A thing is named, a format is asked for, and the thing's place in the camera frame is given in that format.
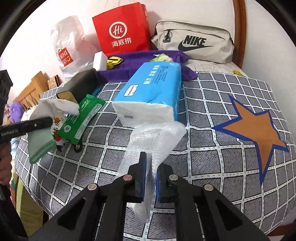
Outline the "person's left hand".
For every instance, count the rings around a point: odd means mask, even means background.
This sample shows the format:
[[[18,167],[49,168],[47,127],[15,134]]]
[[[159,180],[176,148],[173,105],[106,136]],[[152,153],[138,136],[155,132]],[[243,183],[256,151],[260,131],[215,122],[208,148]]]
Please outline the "person's left hand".
[[[0,183],[1,185],[8,185],[11,179],[11,144],[10,142],[1,144],[0,152]]]

